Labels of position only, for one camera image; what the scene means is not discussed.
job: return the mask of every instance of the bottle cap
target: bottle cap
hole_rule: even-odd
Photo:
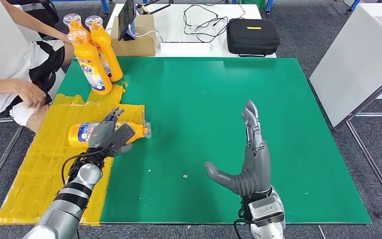
[[[70,31],[70,33],[68,33],[68,39],[73,44],[83,44],[87,41],[86,31],[81,29]]]
[[[86,19],[86,26],[88,26],[90,30],[99,30],[103,27],[103,19],[99,16],[89,16]]]
[[[144,137],[146,138],[151,138],[151,124],[150,122],[147,122],[143,125],[143,133],[144,133]]]
[[[64,17],[64,23],[68,27],[78,27],[81,25],[81,17],[75,13],[68,14]]]

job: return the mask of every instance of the orange bottle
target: orange bottle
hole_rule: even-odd
[[[106,70],[107,76],[112,82],[119,81],[123,77],[121,67],[111,46],[109,34],[103,28],[103,20],[99,16],[89,16],[86,19],[92,41],[99,52],[100,60]]]
[[[74,47],[74,54],[84,72],[92,90],[105,96],[112,90],[112,82],[107,77],[96,48],[87,41],[87,34],[83,30],[73,30],[68,38]]]
[[[132,143],[139,138],[151,138],[151,124],[149,122],[145,124],[117,122],[116,128],[124,123],[128,124],[135,132],[135,135],[128,140],[127,143]],[[68,131],[68,142],[70,145],[72,147],[87,147],[92,131],[98,124],[99,123],[78,123],[71,126]]]
[[[90,36],[90,33],[81,24],[81,17],[78,14],[71,13],[66,15],[64,17],[64,23],[66,26],[68,26],[70,31],[74,31],[78,29],[85,31],[87,35],[87,41],[93,44],[92,37]]]

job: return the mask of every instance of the yellow plastic sheet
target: yellow plastic sheet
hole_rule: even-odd
[[[116,106],[124,109],[119,121],[144,123],[144,106],[119,104],[124,92],[125,90],[117,85],[104,97],[91,92],[86,104],[80,96],[56,96],[0,208],[0,224],[38,222],[58,190],[62,188],[63,162],[84,151],[83,148],[74,148],[68,144],[68,130],[72,125],[101,121]],[[65,178],[72,161],[65,167]],[[99,225],[112,162],[113,158],[105,160],[103,177],[96,184],[80,221],[83,225]]]

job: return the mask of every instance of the floor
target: floor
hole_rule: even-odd
[[[196,0],[176,0],[176,3],[196,3]],[[214,0],[199,3],[216,2]],[[60,17],[76,12],[83,18],[102,13],[99,1],[56,2]],[[281,36],[278,57],[298,59],[306,78],[315,69],[333,39],[348,19],[348,7],[338,0],[275,0],[272,13],[264,16],[274,20]],[[56,26],[67,32],[60,22]],[[382,112],[382,100],[374,101],[367,112]],[[353,124],[382,170],[382,118],[355,118]],[[14,123],[0,123],[0,157],[8,145],[17,126]],[[370,213],[371,225],[287,225],[286,238],[292,239],[382,239],[382,219],[374,212],[382,211],[382,187],[367,164],[360,148],[346,126],[338,131],[331,130],[348,170],[358,188],[360,196]],[[33,139],[33,134],[23,130],[14,150],[0,173],[0,206],[12,184],[17,169]],[[0,226],[0,238],[22,238],[32,226]],[[251,238],[246,227],[240,227],[243,238]],[[205,238],[234,239],[232,226],[169,226],[169,225],[103,225],[101,227],[80,227],[80,237],[117,239],[170,239]]]

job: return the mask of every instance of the robotic arm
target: robotic arm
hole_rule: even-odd
[[[75,158],[67,184],[64,182],[64,187],[24,239],[71,239],[74,236],[93,188],[102,176],[104,159],[132,147],[126,142],[135,134],[134,130],[126,123],[115,130],[122,112],[114,108],[92,131],[87,151],[65,161]]]
[[[285,211],[276,190],[270,184],[270,155],[266,142],[261,136],[258,111],[248,100],[241,114],[246,126],[247,145],[239,175],[230,175],[217,170],[211,163],[204,166],[208,176],[218,184],[241,196],[241,209],[234,223],[250,224],[255,239],[282,239],[285,229]]]

